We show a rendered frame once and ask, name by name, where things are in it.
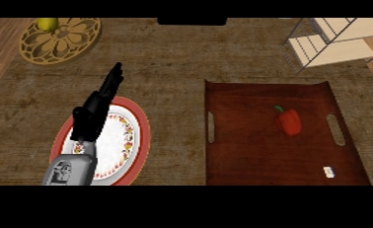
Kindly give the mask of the yellow-green fruit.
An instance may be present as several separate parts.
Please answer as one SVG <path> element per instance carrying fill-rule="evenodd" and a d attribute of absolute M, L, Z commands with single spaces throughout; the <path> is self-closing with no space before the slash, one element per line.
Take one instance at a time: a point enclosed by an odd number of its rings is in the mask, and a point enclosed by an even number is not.
<path fill-rule="evenodd" d="M 38 29 L 43 32 L 52 32 L 59 27 L 59 19 L 57 18 L 40 18 L 37 21 Z"/>

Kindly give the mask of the red-rimmed floral plate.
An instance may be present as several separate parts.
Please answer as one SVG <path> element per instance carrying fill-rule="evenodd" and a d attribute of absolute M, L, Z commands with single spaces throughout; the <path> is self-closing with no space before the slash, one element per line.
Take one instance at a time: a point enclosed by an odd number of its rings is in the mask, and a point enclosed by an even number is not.
<path fill-rule="evenodd" d="M 57 134 L 50 163 L 59 154 L 81 154 L 82 146 L 69 139 L 72 117 Z M 136 180 L 150 149 L 150 124 L 140 106 L 127 98 L 115 97 L 106 122 L 96 140 L 97 165 L 93 186 L 127 186 Z"/>

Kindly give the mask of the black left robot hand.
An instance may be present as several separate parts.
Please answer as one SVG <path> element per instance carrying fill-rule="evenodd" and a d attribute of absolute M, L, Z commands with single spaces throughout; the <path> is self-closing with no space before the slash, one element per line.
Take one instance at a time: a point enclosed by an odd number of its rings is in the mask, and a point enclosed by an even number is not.
<path fill-rule="evenodd" d="M 72 133 L 69 139 L 74 141 L 93 142 L 100 135 L 109 105 L 124 80 L 121 67 L 121 63 L 113 65 L 99 90 L 90 94 L 82 106 L 75 107 L 72 110 Z"/>

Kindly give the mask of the round carved wooden trivet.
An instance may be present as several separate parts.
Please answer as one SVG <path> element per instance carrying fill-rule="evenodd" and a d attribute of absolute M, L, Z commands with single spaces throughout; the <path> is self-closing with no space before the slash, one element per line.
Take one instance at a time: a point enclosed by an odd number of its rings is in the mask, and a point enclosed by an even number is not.
<path fill-rule="evenodd" d="M 59 27 L 43 32 L 34 21 L 19 38 L 19 53 L 37 65 L 53 65 L 74 60 L 94 47 L 102 32 L 99 18 L 59 18 Z"/>

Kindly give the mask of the red bell pepper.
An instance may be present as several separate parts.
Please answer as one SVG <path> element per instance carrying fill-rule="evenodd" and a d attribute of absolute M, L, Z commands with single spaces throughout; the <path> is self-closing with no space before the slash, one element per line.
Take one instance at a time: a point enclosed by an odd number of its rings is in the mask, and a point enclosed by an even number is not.
<path fill-rule="evenodd" d="M 284 110 L 282 106 L 274 106 L 280 112 L 276 117 L 276 125 L 286 135 L 295 136 L 302 131 L 302 122 L 298 112 L 293 109 Z"/>

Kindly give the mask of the dark brown wooden tray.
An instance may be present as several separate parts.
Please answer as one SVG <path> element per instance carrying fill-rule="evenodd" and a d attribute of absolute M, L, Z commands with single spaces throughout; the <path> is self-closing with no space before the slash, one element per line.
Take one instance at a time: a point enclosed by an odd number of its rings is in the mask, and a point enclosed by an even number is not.
<path fill-rule="evenodd" d="M 289 136 L 274 106 L 293 109 L 302 131 Z M 326 82 L 205 84 L 205 169 L 211 185 L 367 186 L 370 184 L 340 109 Z M 327 178 L 330 167 L 335 178 Z"/>

